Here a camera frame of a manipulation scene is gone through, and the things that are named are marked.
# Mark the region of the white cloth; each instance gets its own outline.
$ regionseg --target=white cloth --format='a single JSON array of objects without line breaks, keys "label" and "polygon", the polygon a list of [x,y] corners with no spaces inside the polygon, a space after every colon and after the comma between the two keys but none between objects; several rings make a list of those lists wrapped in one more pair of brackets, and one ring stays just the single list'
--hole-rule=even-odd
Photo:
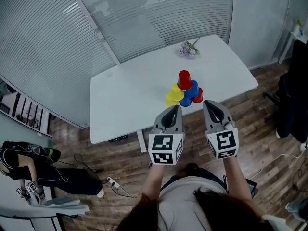
[{"label": "white cloth", "polygon": [[32,207],[44,208],[44,211],[50,211],[51,213],[65,214],[69,216],[84,215],[89,211],[87,205],[80,203],[80,200],[72,198],[54,198],[48,201],[43,201],[41,205],[38,205],[35,199],[30,200]]},{"label": "white cloth", "polygon": [[[211,230],[206,216],[199,206],[193,192],[213,190],[226,193],[218,183],[196,176],[188,176],[177,180],[160,193],[158,226],[161,231],[209,231]],[[275,231],[291,231],[285,220],[264,215]]]}]

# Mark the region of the small vase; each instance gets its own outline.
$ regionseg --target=small vase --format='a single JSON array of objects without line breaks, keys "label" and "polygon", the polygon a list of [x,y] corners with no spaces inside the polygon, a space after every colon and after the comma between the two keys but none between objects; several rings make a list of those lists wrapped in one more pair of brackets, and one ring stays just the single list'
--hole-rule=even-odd
[{"label": "small vase", "polygon": [[300,25],[299,24],[295,24],[294,29],[293,29],[293,33],[296,36],[299,34],[299,30],[300,30]]}]

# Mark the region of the blue cup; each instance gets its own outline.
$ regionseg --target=blue cup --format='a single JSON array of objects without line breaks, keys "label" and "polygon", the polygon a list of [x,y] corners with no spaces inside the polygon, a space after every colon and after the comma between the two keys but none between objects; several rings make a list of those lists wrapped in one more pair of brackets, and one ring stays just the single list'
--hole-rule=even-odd
[{"label": "blue cup", "polygon": [[196,98],[199,96],[199,87],[197,81],[192,80],[192,87],[185,91],[185,94],[187,94],[190,98]]},{"label": "blue cup", "polygon": [[180,101],[180,105],[183,107],[188,107],[192,104],[191,98],[188,96],[187,92],[184,92],[184,98]]}]

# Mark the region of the table leg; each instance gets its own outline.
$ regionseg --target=table leg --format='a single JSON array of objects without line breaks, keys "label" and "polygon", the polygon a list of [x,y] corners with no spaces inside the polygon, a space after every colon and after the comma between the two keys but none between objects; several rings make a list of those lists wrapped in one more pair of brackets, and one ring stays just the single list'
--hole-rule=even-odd
[{"label": "table leg", "polygon": [[145,147],[145,142],[144,142],[142,130],[137,131],[137,136],[138,136],[141,152],[146,152],[146,147]]},{"label": "table leg", "polygon": [[293,38],[292,38],[292,35],[290,35],[289,40],[288,40],[288,42],[287,42],[287,45],[285,46],[285,48],[284,48],[284,50],[283,50],[283,53],[281,54],[281,56],[280,56],[280,58],[279,58],[279,61],[278,61],[279,64],[281,64],[282,61],[285,59],[285,55],[288,53],[289,48],[290,48],[290,46],[291,46],[292,39],[293,39]]}]

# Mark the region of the shoe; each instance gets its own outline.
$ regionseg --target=shoe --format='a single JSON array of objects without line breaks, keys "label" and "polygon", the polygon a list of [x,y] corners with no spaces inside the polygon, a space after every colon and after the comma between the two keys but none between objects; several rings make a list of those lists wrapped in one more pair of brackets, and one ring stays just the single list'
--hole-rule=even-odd
[{"label": "shoe", "polygon": [[308,149],[307,143],[300,144],[299,148],[300,148],[301,151],[307,150]]},{"label": "shoe", "polygon": [[277,132],[277,129],[276,129],[276,137],[277,137],[278,139],[280,139],[280,136],[279,136],[279,134],[278,134],[278,132]]},{"label": "shoe", "polygon": [[104,190],[101,189],[100,192],[96,195],[98,198],[103,198],[104,197]]}]

